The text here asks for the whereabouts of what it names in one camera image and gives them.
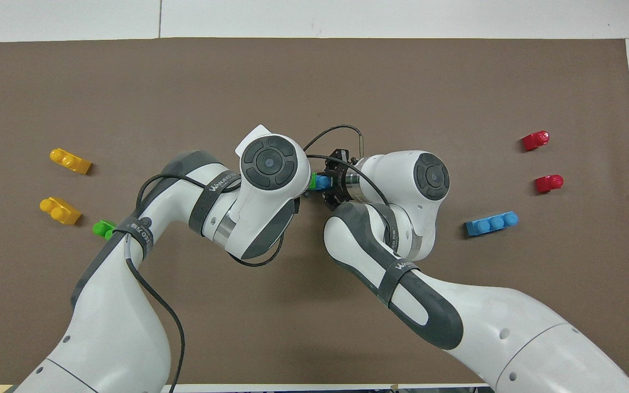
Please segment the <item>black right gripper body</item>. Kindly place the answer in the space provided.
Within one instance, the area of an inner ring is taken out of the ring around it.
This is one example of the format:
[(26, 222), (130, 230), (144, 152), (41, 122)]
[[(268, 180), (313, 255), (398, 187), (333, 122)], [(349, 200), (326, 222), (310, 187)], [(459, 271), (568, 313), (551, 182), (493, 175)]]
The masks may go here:
[(349, 167), (349, 162), (334, 162), (336, 167), (334, 169), (334, 195), (337, 200), (352, 200), (351, 194), (347, 189), (347, 175), (354, 174)]

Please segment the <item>brown table mat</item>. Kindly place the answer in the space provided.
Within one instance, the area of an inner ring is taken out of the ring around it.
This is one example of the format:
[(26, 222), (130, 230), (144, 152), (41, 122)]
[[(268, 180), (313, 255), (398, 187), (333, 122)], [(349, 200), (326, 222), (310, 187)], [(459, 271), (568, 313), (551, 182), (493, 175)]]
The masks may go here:
[[(162, 38), (0, 43), (0, 384), (62, 339), (70, 295), (141, 184), (207, 150), (236, 170), (255, 126), (447, 165), (424, 273), (543, 302), (629, 375), (629, 72), (623, 40)], [(550, 134), (526, 152), (522, 137)], [(53, 162), (67, 150), (86, 175)], [(534, 180), (559, 174), (561, 189)], [(38, 204), (81, 212), (65, 225)], [(469, 236), (465, 222), (519, 223)]]

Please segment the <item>red one-stud brick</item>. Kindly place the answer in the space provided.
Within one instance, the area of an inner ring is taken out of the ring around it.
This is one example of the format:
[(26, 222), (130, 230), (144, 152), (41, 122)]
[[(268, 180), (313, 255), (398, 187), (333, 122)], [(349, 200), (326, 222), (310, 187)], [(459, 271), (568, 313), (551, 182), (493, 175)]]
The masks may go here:
[(536, 192), (539, 194), (549, 193), (552, 190), (561, 189), (564, 179), (559, 174), (542, 176), (534, 180)]
[(526, 152), (535, 150), (549, 143), (551, 137), (547, 131), (538, 131), (522, 137), (521, 144)]

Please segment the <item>yellow two-stud brick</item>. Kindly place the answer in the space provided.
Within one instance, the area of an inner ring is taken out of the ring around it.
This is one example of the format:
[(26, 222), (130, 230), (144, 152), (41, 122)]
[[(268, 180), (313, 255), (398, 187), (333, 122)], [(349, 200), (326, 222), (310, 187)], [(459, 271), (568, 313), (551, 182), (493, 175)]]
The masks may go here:
[(62, 198), (48, 197), (43, 199), (38, 207), (55, 221), (65, 225), (75, 225), (81, 217), (81, 212)]
[(61, 148), (51, 150), (49, 157), (53, 162), (78, 174), (86, 175), (92, 166), (92, 162)]

